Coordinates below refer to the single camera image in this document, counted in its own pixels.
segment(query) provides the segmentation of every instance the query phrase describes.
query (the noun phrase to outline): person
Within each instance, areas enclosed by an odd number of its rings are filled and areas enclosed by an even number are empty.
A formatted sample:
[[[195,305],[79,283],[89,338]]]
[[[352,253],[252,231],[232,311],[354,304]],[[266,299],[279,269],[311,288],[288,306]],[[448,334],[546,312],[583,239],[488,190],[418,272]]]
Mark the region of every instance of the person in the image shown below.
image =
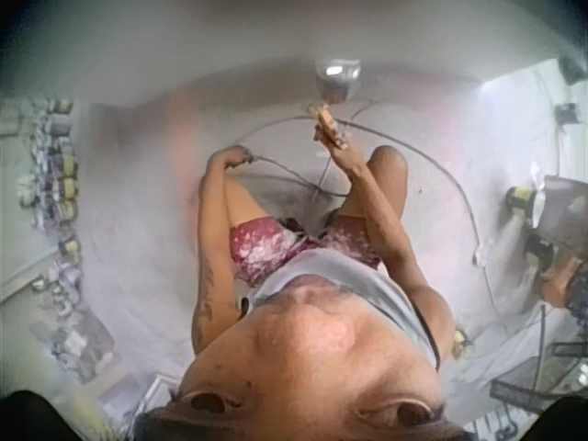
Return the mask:
[[[197,357],[171,402],[140,418],[144,439],[463,435],[443,417],[437,374],[453,345],[451,311],[401,225],[407,163],[390,146],[365,162],[315,130],[352,183],[319,238],[284,228],[226,175],[254,159],[249,150],[209,158],[196,227]],[[254,288],[240,307],[236,277]]]

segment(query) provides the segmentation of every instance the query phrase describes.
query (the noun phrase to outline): paint-splattered floor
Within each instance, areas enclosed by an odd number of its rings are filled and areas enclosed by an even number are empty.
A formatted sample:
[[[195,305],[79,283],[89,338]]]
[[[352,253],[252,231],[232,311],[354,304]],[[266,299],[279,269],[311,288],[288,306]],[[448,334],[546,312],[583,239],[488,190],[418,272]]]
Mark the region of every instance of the paint-splattered floor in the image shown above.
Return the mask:
[[[532,163],[547,174],[557,173],[559,163],[563,175],[576,173],[570,169],[572,144],[557,159],[551,101],[561,102],[565,90],[554,65],[547,62],[482,88],[437,89],[430,96],[420,89],[425,99],[418,100],[379,102],[374,95],[334,108],[338,118],[414,148],[399,147],[410,166],[402,221],[429,282],[476,339],[470,361],[448,363],[443,370],[448,416],[458,423],[492,407],[481,390],[489,379],[537,351],[538,298],[522,279],[526,233],[506,211],[503,196],[510,186],[531,182]],[[198,264],[187,246],[180,195],[182,182],[201,175],[212,152],[242,137],[255,154],[324,188],[348,189],[343,174],[312,141],[313,121],[296,118],[308,102],[196,112],[186,94],[189,89],[179,104],[165,98],[134,110],[87,107],[77,114],[85,298],[140,379],[154,372],[179,376],[192,358]],[[169,146],[186,132],[192,136],[194,168],[177,170],[170,161],[177,152]],[[349,133],[366,156],[390,143],[361,130]],[[272,164],[253,164],[239,173],[270,213],[294,216],[311,231],[340,203],[298,185]],[[480,243],[492,244],[487,265],[492,294],[482,270],[472,264]],[[571,330],[565,313],[549,314],[549,338]]]

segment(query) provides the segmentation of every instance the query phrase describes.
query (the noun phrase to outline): red patterned shorts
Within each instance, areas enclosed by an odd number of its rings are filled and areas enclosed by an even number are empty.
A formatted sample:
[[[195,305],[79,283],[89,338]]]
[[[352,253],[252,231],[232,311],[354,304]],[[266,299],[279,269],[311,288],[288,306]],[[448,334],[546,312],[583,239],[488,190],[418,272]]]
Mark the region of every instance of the red patterned shorts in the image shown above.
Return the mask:
[[[369,242],[363,218],[339,216],[321,238],[292,232],[271,217],[250,220],[231,229],[235,273],[250,287],[262,283],[302,251],[313,248],[332,248],[372,268],[380,262]]]

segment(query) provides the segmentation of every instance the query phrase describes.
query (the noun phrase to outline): gray tank top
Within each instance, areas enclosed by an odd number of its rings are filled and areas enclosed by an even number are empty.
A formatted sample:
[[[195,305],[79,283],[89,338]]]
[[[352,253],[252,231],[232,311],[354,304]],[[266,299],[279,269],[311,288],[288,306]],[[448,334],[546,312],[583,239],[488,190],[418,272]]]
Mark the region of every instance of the gray tank top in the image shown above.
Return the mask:
[[[335,250],[318,248],[298,254],[247,296],[249,311],[256,303],[278,293],[293,278],[308,274],[350,287],[398,327],[431,366],[438,369],[439,356],[433,336],[402,289],[389,277]]]

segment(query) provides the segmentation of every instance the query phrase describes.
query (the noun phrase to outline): nose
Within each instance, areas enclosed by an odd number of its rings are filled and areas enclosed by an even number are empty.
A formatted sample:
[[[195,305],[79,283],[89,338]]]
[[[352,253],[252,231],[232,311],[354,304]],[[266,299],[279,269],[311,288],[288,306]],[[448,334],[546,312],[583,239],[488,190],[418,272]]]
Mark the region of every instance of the nose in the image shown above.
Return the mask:
[[[293,304],[286,311],[270,315],[259,329],[262,356],[274,360],[298,360],[321,355],[343,355],[356,340],[352,321],[327,313],[310,304]]]

